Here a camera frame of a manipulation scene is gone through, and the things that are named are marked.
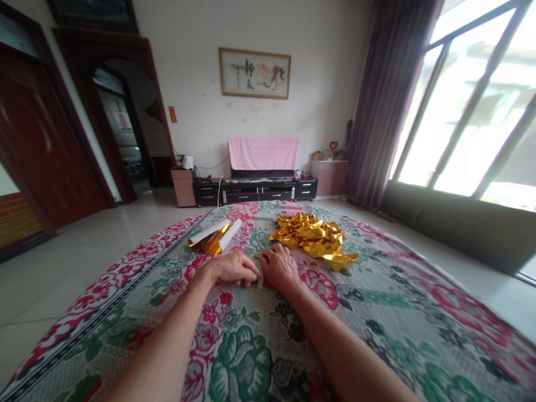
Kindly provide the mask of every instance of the hand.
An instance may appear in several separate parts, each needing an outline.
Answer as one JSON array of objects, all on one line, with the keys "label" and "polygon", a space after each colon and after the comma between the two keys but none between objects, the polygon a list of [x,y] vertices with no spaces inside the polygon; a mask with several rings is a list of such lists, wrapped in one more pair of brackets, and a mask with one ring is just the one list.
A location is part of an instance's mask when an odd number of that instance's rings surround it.
[{"label": "hand", "polygon": [[298,274],[298,264],[290,255],[288,248],[276,243],[270,250],[264,250],[261,256],[264,276],[286,298],[297,292],[302,284]]},{"label": "hand", "polygon": [[207,262],[202,267],[202,271],[210,275],[213,284],[218,281],[227,281],[240,286],[244,281],[246,288],[261,277],[253,261],[240,250]]}]

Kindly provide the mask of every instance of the pink cloth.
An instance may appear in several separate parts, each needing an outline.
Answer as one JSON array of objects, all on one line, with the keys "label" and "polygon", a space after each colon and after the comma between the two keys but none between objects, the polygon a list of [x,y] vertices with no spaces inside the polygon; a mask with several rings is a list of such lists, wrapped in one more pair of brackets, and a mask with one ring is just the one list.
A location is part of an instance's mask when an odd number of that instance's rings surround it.
[{"label": "pink cloth", "polygon": [[294,170],[298,167],[296,138],[229,137],[231,167],[235,170]]}]

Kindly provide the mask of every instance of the framed picture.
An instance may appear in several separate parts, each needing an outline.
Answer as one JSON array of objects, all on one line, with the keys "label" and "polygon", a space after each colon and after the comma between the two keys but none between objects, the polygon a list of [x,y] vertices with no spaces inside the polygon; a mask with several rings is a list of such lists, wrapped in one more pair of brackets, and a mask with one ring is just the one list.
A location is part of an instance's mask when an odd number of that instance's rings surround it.
[{"label": "framed picture", "polygon": [[123,112],[113,112],[113,118],[116,121],[117,129],[122,132],[134,132],[132,128],[132,123],[130,122],[130,117],[128,113]]},{"label": "framed picture", "polygon": [[132,0],[47,0],[59,26],[138,33]]},{"label": "framed picture", "polygon": [[289,98],[290,56],[219,48],[222,94]]}]

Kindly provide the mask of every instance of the brick wall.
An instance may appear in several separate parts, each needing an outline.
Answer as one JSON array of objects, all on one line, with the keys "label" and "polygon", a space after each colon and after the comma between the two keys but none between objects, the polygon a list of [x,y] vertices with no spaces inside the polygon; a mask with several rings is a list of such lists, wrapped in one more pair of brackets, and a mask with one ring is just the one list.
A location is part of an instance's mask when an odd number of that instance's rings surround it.
[{"label": "brick wall", "polygon": [[0,248],[43,231],[21,193],[0,196]]}]

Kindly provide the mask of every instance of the electrical cord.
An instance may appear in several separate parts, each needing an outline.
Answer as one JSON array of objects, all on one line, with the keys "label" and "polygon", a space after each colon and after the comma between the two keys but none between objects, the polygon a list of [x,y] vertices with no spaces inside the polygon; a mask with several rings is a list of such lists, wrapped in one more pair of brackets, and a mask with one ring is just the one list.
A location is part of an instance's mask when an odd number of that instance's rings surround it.
[{"label": "electrical cord", "polygon": [[225,157],[224,160],[222,160],[219,164],[217,164],[216,166],[214,167],[204,167],[204,166],[197,166],[198,168],[201,168],[201,169],[205,169],[205,170],[212,170],[212,169],[215,169],[217,168],[219,165],[221,165],[222,163],[224,163],[227,159],[229,159],[231,154],[227,154],[227,156]]},{"label": "electrical cord", "polygon": [[223,179],[225,179],[225,176],[221,176],[221,177],[219,178],[218,195],[217,195],[217,196],[218,196],[218,202],[217,202],[217,206],[218,206],[218,208],[219,208],[219,191],[220,191],[220,189],[222,188],[222,180],[223,180]]}]

